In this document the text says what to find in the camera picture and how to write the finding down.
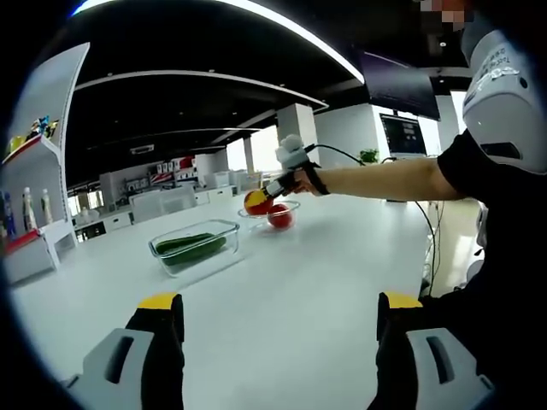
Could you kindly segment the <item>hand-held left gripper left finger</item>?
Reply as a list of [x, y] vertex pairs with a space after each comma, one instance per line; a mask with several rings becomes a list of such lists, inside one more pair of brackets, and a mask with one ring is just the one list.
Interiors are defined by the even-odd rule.
[[84, 409], [182, 409], [184, 305], [179, 293], [142, 300], [63, 382]]

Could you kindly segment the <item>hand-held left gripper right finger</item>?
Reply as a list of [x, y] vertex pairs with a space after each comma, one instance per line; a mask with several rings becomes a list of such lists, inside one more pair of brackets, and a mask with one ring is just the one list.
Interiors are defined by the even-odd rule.
[[493, 409], [496, 389], [448, 329], [412, 296], [378, 298], [377, 390], [370, 409]]

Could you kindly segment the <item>person's right hand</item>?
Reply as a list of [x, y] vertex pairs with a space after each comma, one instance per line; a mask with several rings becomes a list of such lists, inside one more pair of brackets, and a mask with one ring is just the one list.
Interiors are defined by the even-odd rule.
[[327, 187], [321, 181], [320, 175], [314, 167], [299, 168], [294, 172], [295, 186], [292, 192], [310, 193], [314, 196], [327, 196], [330, 194]]

